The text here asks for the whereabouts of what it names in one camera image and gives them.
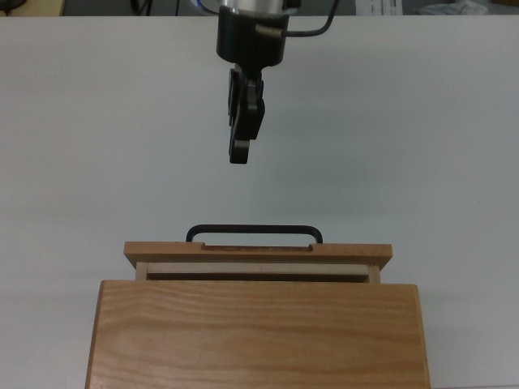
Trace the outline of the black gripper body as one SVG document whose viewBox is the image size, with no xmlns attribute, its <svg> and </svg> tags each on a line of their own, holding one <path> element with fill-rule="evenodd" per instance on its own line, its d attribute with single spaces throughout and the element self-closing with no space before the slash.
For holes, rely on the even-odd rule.
<svg viewBox="0 0 519 389">
<path fill-rule="evenodd" d="M 285 38 L 259 34 L 257 25 L 287 29 L 287 15 L 221 8 L 218 15 L 217 54 L 241 68 L 265 68 L 281 63 Z"/>
</svg>

